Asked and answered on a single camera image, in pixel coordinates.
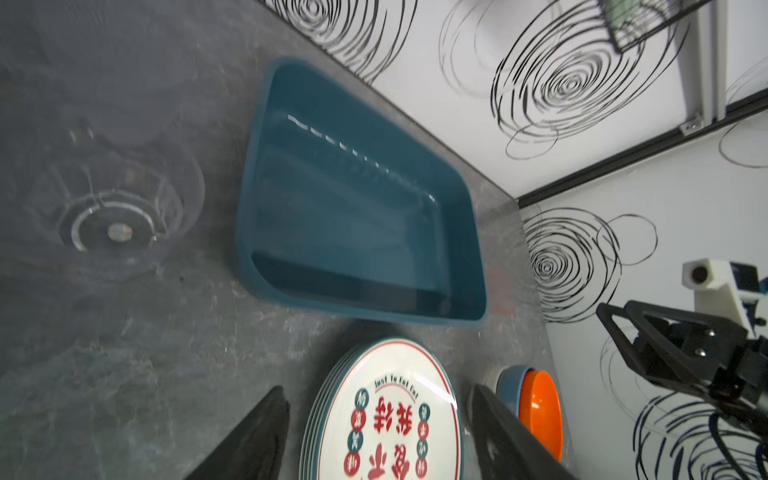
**teal plastic tray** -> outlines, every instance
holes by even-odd
[[[256,295],[389,322],[480,327],[486,294],[464,180],[301,61],[265,79],[237,211]]]

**white plate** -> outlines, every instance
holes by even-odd
[[[367,344],[357,346],[345,353],[344,356],[334,364],[330,373],[323,381],[323,385],[320,386],[315,402],[312,404],[310,416],[307,419],[306,428],[304,429],[304,437],[301,442],[301,454],[299,456],[299,473],[301,479],[309,478],[310,454],[311,452],[314,452],[319,420],[323,416],[322,414],[328,409],[329,403],[332,400],[332,390],[335,391],[340,379],[343,378],[347,371],[349,371],[349,368],[356,360],[356,355],[363,353],[367,347]]]
[[[319,418],[321,440],[310,450],[312,480],[461,478],[456,399],[419,344],[398,338],[371,345],[333,393]]]

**marble countertop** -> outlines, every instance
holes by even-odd
[[[180,108],[161,128],[197,159],[203,211],[160,266],[120,283],[0,258],[0,471],[8,478],[182,478],[282,385],[291,423],[280,478],[296,478],[304,425],[325,375],[351,346],[388,334],[431,349],[462,399],[500,366],[526,363],[554,375],[514,200],[263,5],[162,5],[173,19],[168,28],[193,44],[195,62]],[[293,310],[238,283],[230,246],[247,131],[269,63],[285,56],[334,78],[464,177],[489,294],[482,329]],[[56,103],[52,94],[43,98]],[[57,116],[31,121],[67,128]],[[573,469],[567,430],[565,438],[564,464]],[[480,479],[468,430],[464,471]]]

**black swirl pattern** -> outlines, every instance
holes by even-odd
[[[656,227],[645,217],[625,214],[605,221],[580,208],[545,210],[523,220],[541,308],[550,323],[575,323],[594,315],[600,302],[616,292],[623,266],[621,243],[611,224],[629,220],[652,228],[653,246],[631,263],[656,250]]]
[[[637,329],[632,325],[623,327],[622,332],[629,339],[637,335]],[[649,401],[658,396],[657,387],[627,368],[611,337],[606,338],[600,350],[600,378],[605,392],[632,422]],[[647,424],[645,428],[649,432],[664,433],[653,424]]]
[[[560,2],[548,8],[552,20],[562,13]],[[453,5],[440,29],[438,57],[442,76],[454,91],[488,98],[488,82],[501,60],[497,44],[505,41],[498,19],[517,10],[518,5],[497,0],[458,0]]]
[[[760,439],[718,417],[712,406],[693,397],[653,397],[632,431],[637,480],[768,480]]]
[[[740,100],[756,91],[768,88],[768,57],[745,71],[726,90],[727,103]]]
[[[725,161],[739,167],[768,168],[768,161],[762,153],[766,137],[768,114],[760,112],[729,127],[717,142],[717,152]]]
[[[262,0],[372,83],[400,52],[418,0]]]
[[[555,19],[552,11],[548,5],[525,28],[493,78],[491,110],[510,137],[512,159],[539,157],[595,126],[648,89],[677,56],[677,24],[618,54],[598,0],[563,7]]]

